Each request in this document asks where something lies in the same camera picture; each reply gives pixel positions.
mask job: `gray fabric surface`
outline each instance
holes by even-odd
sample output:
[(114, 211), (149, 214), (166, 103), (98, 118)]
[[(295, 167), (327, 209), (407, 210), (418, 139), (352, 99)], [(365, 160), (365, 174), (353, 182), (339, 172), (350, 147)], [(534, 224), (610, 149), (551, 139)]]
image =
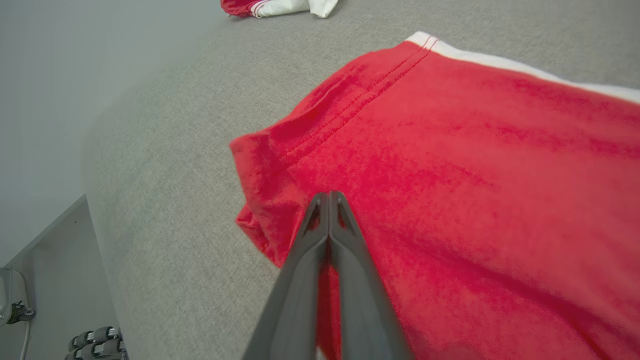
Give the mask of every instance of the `gray fabric surface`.
[(132, 358), (237, 359), (277, 276), (236, 227), (228, 143), (287, 115), (349, 60), (422, 30), (580, 82), (640, 87), (636, 0), (340, 0), (229, 18), (131, 90), (87, 139), (87, 196)]

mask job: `red and white garment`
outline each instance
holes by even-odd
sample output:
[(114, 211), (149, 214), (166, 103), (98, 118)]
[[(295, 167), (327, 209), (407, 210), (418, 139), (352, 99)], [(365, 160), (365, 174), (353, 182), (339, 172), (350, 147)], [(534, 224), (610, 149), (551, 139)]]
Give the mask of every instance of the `red and white garment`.
[(294, 12), (311, 12), (324, 19), (335, 8), (338, 0), (220, 0), (229, 15), (257, 18)]
[[(231, 144), (237, 223), (277, 266), (342, 191), (417, 359), (640, 357), (640, 92), (425, 33)], [(318, 342), (340, 358), (338, 277)]]

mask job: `red fabric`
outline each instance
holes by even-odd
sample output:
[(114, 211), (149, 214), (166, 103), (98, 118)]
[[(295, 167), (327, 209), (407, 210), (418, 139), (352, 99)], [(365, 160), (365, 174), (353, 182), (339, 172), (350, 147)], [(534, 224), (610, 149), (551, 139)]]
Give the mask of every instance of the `red fabric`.
[[(346, 195), (417, 359), (640, 353), (640, 107), (404, 42), (234, 140), (237, 223), (282, 266)], [(340, 357), (337, 274), (318, 341)]]
[(251, 7), (260, 0), (220, 0), (225, 13), (240, 17), (251, 16)]

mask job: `white wall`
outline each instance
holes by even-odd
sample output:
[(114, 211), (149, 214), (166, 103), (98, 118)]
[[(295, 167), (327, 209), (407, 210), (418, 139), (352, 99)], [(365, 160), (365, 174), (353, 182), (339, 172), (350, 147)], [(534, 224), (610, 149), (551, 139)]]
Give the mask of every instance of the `white wall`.
[(99, 112), (225, 19), (217, 0), (0, 0), (0, 266), (84, 193)]

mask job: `gray floor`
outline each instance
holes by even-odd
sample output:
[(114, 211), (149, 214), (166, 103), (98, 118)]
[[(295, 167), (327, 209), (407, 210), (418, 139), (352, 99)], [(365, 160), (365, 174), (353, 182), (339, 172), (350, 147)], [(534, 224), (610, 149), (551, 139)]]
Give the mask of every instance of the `gray floor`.
[[(118, 326), (86, 202), (20, 259), (31, 321), (27, 359), (63, 359), (80, 332)], [(24, 323), (0, 327), (0, 359), (18, 360)]]

